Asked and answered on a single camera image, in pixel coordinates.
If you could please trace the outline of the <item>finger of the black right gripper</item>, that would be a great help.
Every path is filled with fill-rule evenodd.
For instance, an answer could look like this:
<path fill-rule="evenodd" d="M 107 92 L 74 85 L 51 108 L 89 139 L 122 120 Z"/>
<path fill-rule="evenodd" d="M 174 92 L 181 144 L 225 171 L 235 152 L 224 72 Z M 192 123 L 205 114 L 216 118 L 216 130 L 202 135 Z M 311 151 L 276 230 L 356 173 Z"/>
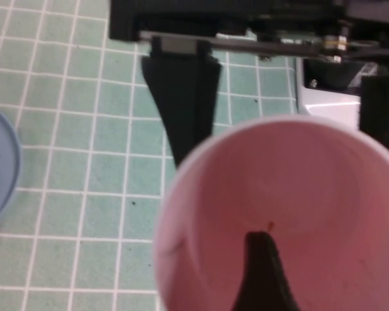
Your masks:
<path fill-rule="evenodd" d="M 389 75 L 362 78 L 359 130 L 389 149 Z"/>
<path fill-rule="evenodd" d="M 207 41 L 154 36 L 141 69 L 179 166 L 212 134 L 221 65 Z"/>

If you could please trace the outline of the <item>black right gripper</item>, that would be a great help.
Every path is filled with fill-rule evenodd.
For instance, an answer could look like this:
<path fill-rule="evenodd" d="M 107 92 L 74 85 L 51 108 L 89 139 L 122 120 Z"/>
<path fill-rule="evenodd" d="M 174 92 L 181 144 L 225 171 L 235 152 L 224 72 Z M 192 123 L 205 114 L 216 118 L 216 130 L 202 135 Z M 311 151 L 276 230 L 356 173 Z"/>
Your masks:
<path fill-rule="evenodd" d="M 172 34 L 243 36 L 257 54 L 383 62 L 389 1 L 110 1 L 109 37 L 138 42 Z"/>

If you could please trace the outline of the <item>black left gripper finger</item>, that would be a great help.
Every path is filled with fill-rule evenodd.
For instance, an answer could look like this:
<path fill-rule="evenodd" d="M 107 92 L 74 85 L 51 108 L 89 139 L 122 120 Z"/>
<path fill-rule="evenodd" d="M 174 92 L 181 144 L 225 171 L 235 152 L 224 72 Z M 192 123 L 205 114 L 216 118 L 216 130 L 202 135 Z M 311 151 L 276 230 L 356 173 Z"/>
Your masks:
<path fill-rule="evenodd" d="M 244 275 L 234 310 L 298 311 L 273 238 L 266 232 L 246 234 Z"/>

